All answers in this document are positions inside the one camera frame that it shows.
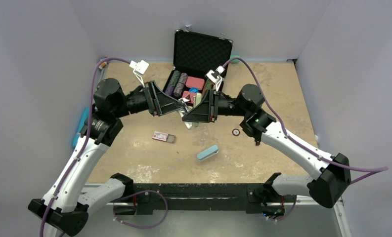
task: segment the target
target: white connector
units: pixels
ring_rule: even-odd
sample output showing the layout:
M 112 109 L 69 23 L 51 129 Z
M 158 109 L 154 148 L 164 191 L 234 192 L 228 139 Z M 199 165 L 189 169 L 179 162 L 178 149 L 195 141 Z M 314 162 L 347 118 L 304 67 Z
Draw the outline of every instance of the white connector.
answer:
M 221 73 L 225 71 L 225 68 L 219 66 L 216 71 L 210 70 L 206 77 L 215 84 L 215 90 L 219 91 L 220 85 L 222 85 L 223 77 L 220 76 Z
M 148 69 L 149 63 L 145 62 L 144 60 L 141 60 L 138 63 L 135 61 L 131 61 L 129 67 L 133 68 L 133 74 L 136 76 L 140 84 L 142 84 L 142 86 L 145 86 L 145 83 L 143 83 L 142 76 L 143 74 L 145 74 L 146 69 Z

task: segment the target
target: open black case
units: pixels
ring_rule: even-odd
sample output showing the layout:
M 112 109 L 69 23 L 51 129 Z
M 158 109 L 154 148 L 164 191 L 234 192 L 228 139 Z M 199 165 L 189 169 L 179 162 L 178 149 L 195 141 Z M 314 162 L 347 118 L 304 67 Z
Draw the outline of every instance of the open black case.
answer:
M 215 70 L 230 58 L 232 45 L 233 41 L 230 39 L 187 30 L 176 30 L 174 37 L 174 66 L 167 83 L 165 83 L 163 92 L 166 91 L 175 70 L 187 73 L 190 77 L 202 78 L 206 81 L 205 75 L 209 70 Z M 221 74 L 223 78 L 226 77 L 227 69 L 228 66 L 225 67 L 225 71 Z

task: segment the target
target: robotic arm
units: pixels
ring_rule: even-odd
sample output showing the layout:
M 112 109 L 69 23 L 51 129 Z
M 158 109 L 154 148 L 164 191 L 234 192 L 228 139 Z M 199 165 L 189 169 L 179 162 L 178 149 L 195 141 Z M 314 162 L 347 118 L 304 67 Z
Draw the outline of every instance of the robotic arm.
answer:
M 154 81 L 144 83 L 125 95 L 116 79 L 105 79 L 97 85 L 94 100 L 91 124 L 84 124 L 68 164 L 43 198 L 33 199 L 28 206 L 31 212 L 43 218 L 50 199 L 54 197 L 56 186 L 66 171 L 70 170 L 58 196 L 54 197 L 55 201 L 46 218 L 46 222 L 55 227 L 52 229 L 54 233 L 50 233 L 52 236 L 56 229 L 70 236 L 76 235 L 84 227 L 90 214 L 112 200 L 135 193 L 132 179 L 115 174 L 104 185 L 81 194 L 91 171 L 122 129 L 119 118 L 145 110 L 153 116 L 162 116 L 181 110 L 184 106 L 182 102 L 164 94 Z M 283 134 L 279 122 L 261 108 L 263 102 L 259 88 L 251 84 L 245 85 L 236 98 L 208 90 L 202 102 L 187 112 L 182 120 L 215 122 L 218 115 L 243 117 L 240 126 L 248 136 L 256 142 L 261 141 L 278 149 L 308 173 L 304 176 L 275 173 L 264 183 L 264 190 L 258 194 L 268 199 L 284 195 L 310 196 L 324 207 L 333 207 L 350 184 L 349 170 L 319 160 L 290 142 Z M 77 158 L 88 129 L 91 129 L 90 138 L 85 151 Z M 348 159 L 342 154 L 332 156 L 288 133 L 322 157 L 348 165 Z

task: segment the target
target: marble patterned surface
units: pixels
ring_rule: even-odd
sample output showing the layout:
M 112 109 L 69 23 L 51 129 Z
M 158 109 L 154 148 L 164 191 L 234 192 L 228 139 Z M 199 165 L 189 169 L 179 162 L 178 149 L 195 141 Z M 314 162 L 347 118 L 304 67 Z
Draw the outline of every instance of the marble patterned surface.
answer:
M 316 146 L 294 65 L 250 65 L 287 129 Z M 154 80 L 162 89 L 172 68 L 169 63 L 150 64 L 144 80 Z M 106 78 L 119 80 L 125 94 L 138 86 L 131 68 L 123 63 L 110 63 Z M 248 83 L 255 82 L 245 66 L 231 64 L 223 91 L 236 97 Z M 239 127 L 241 117 L 218 117 L 215 123 L 200 123 L 190 130 L 176 112 L 162 117 L 141 112 L 121 120 L 124 128 L 98 162 L 89 183 L 104 183 L 117 172 L 136 183 L 262 183 L 274 172 L 306 174 L 274 148 L 265 144 L 256 147 L 253 138 Z M 241 130 L 240 136 L 232 135 L 234 128 Z M 175 143 L 153 140 L 154 131 L 175 135 Z M 202 162 L 196 159 L 199 152 L 215 144 L 219 146 L 217 155 Z

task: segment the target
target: wall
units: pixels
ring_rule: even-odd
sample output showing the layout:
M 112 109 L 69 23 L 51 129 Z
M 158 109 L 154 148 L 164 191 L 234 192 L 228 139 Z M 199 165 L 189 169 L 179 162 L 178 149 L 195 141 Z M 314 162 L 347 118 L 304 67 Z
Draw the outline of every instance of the wall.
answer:
M 172 61 L 174 30 L 234 40 L 248 60 L 298 58 L 330 0 L 72 0 L 98 55 Z
M 0 1 L 0 236 L 38 236 L 27 205 L 72 153 L 96 60 L 69 1 Z
M 353 236 L 392 236 L 392 0 L 332 0 L 297 69 L 321 148 L 390 167 L 346 191 Z

